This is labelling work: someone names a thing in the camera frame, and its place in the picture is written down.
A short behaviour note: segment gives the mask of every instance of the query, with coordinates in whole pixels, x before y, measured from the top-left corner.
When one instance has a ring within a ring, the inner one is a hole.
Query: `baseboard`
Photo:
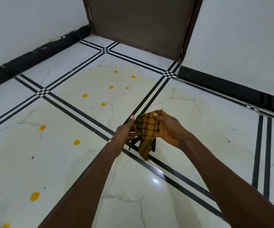
[[[83,26],[78,30],[62,36],[61,39],[57,41],[49,42],[31,52],[11,60],[8,63],[3,64],[0,66],[0,84],[54,56],[62,50],[65,50],[89,35],[89,25]]]
[[[178,78],[208,88],[215,92],[244,101],[255,107],[263,108],[274,113],[274,96],[209,75],[185,66],[181,66]]]

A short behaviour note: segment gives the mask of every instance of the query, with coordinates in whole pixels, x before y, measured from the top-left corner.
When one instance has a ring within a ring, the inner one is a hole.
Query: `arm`
[[[126,141],[140,133],[134,126],[134,116],[127,124],[119,126],[111,141],[101,150],[93,164],[42,223],[41,228],[51,227],[91,227],[99,204],[102,190]]]
[[[231,227],[274,227],[274,205],[250,184],[219,161],[177,119],[155,115],[159,132],[169,144],[181,149],[200,173]]]

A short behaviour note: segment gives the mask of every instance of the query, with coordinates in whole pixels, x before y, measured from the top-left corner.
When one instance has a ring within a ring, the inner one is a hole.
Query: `plaid cloth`
[[[149,152],[155,151],[156,146],[156,132],[159,130],[159,121],[154,117],[154,113],[161,114],[162,110],[155,110],[150,113],[140,114],[135,120],[137,129],[141,135],[132,140],[131,144],[140,141],[138,152],[144,160],[148,160]]]

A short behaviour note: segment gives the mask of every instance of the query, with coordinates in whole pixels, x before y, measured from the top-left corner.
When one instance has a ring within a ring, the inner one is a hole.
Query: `white wall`
[[[274,0],[203,0],[182,65],[274,95]]]
[[[0,0],[0,65],[86,24],[82,0]]]

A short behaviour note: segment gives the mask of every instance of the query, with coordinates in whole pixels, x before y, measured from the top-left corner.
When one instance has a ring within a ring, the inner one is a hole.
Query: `floor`
[[[178,70],[177,62],[90,36],[0,85],[0,227],[37,228],[117,126],[156,109],[274,204],[274,118],[177,80]],[[93,227],[230,227],[180,150],[157,139],[145,162],[125,149]]]

